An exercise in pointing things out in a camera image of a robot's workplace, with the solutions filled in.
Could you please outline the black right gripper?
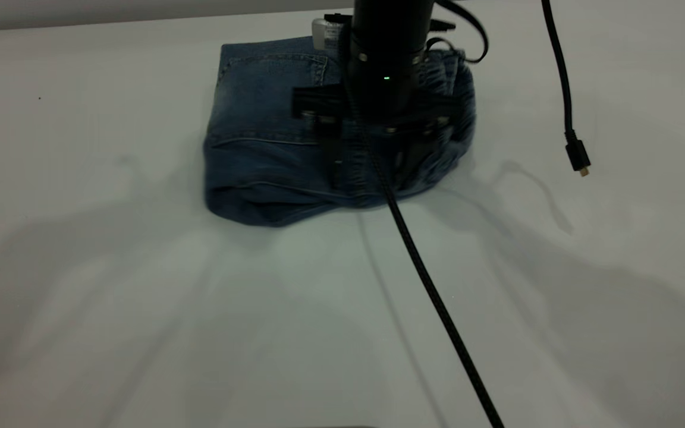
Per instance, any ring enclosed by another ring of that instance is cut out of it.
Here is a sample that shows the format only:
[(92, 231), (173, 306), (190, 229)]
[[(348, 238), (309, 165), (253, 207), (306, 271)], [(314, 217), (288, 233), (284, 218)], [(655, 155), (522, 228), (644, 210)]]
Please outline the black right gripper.
[(438, 125), (462, 119), (462, 100), (422, 89), (418, 68), (370, 68), (357, 61), (331, 60), (339, 80), (293, 88), (293, 118), (319, 129), (319, 146), (332, 189), (343, 183), (343, 125), (418, 129), (397, 141), (397, 181), (407, 182), (438, 146)]

